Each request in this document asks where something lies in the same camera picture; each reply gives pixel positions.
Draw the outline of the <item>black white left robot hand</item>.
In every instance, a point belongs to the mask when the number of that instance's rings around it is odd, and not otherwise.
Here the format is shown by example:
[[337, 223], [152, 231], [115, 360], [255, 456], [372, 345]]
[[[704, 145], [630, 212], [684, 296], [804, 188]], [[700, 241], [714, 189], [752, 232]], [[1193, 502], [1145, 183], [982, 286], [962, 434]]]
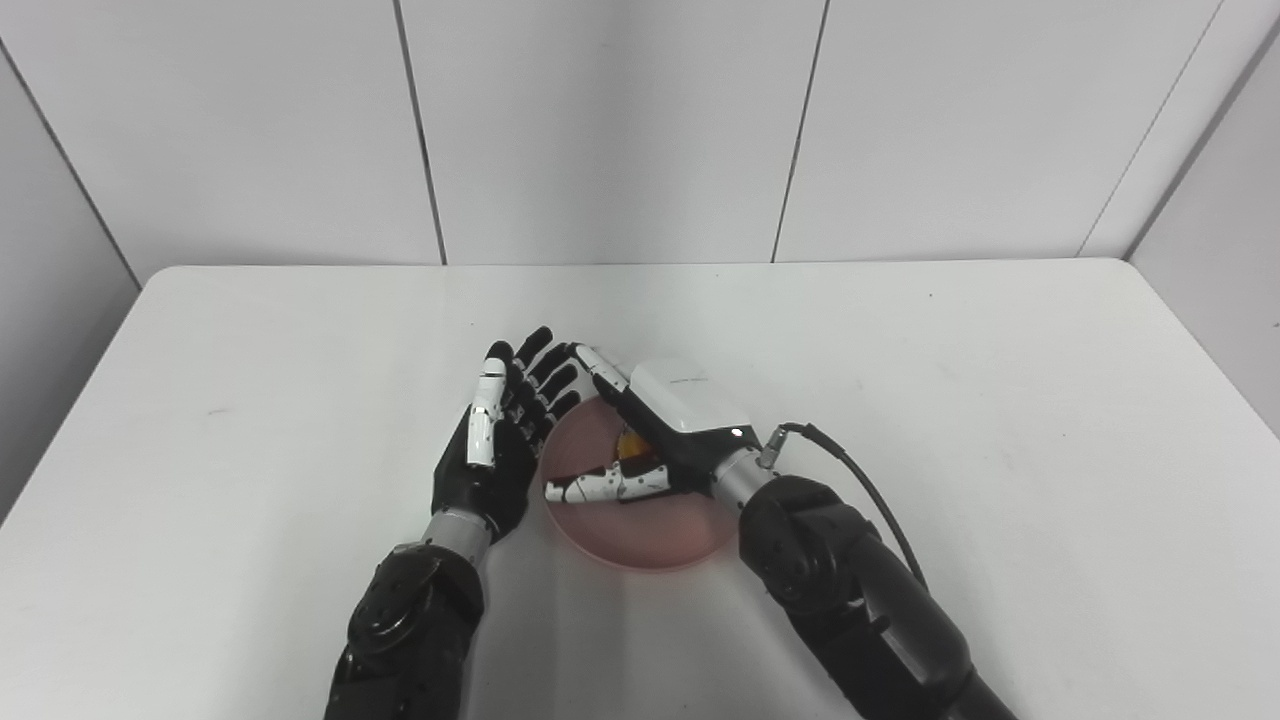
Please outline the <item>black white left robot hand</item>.
[[547, 325], [513, 347], [494, 342], [472, 401], [434, 473], [431, 509], [481, 518], [493, 539], [524, 519], [529, 488], [550, 433], [581, 395], [570, 347]]

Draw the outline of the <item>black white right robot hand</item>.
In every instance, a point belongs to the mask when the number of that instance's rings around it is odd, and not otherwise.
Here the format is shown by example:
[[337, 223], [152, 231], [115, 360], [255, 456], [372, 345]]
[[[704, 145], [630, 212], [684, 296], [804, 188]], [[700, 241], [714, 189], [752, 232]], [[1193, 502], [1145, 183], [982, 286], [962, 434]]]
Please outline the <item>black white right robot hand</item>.
[[547, 480], [550, 503], [635, 503], [701, 495], [739, 516], [774, 479], [748, 414], [696, 364], [650, 359], [625, 373], [586, 345], [571, 345], [598, 396], [648, 451]]

